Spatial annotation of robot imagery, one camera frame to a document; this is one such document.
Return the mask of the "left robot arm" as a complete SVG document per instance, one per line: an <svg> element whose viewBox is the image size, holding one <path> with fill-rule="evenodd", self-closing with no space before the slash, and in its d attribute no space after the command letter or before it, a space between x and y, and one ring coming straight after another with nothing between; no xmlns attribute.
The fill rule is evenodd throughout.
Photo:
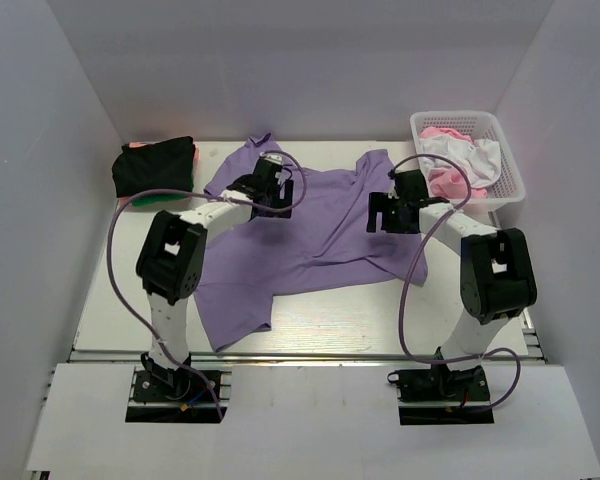
<svg viewBox="0 0 600 480"><path fill-rule="evenodd" d="M190 363L187 304L200 283L206 247L259 214L291 215L294 181L280 179L283 169L281 151L262 152L252 173L234 180L218 200L185 213L162 210L154 216L136 263L157 332L141 363L159 372L157 387L168 398L182 398L191 387L191 374L181 368Z"/></svg>

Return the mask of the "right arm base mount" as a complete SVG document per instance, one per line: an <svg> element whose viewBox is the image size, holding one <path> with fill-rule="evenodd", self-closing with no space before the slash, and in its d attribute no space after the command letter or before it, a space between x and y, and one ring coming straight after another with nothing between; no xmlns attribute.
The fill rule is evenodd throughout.
<svg viewBox="0 0 600 480"><path fill-rule="evenodd" d="M486 374L481 366L451 371L394 370L387 382L396 388L401 426L488 425L494 423Z"/></svg>

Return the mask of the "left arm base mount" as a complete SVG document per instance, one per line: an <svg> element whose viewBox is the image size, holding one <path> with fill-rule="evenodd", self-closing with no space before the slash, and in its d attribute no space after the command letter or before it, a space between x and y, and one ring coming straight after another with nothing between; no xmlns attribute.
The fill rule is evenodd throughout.
<svg viewBox="0 0 600 480"><path fill-rule="evenodd" d="M182 368L168 369L148 353L134 371L126 408L127 423L219 424L229 405L231 373Z"/></svg>

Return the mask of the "purple t-shirt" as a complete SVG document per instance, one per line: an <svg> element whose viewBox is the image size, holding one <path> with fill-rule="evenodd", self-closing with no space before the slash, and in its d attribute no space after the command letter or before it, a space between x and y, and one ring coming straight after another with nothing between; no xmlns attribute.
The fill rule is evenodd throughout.
<svg viewBox="0 0 600 480"><path fill-rule="evenodd" d="M398 284L422 285L414 235L366 230L385 192L384 148L303 152L288 219L257 218L214 240L189 308L194 352L347 353L374 347L393 324Z"/></svg>

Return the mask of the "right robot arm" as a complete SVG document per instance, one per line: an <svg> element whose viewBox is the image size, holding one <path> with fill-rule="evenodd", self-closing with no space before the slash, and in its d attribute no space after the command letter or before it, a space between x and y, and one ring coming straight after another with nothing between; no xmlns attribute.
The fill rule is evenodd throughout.
<svg viewBox="0 0 600 480"><path fill-rule="evenodd" d="M452 399L468 385L465 371L481 365L487 348L510 320L537 300L537 285L524 233L497 229L462 211L442 197L429 197L424 176L417 170L397 173L390 193L372 192L366 230L374 233L420 234L416 250L424 252L435 239L459 257L459 294L463 310L452 333L431 359L407 349L404 329L399 341L408 357L428 365L442 365L431 374L433 390Z"/></svg>

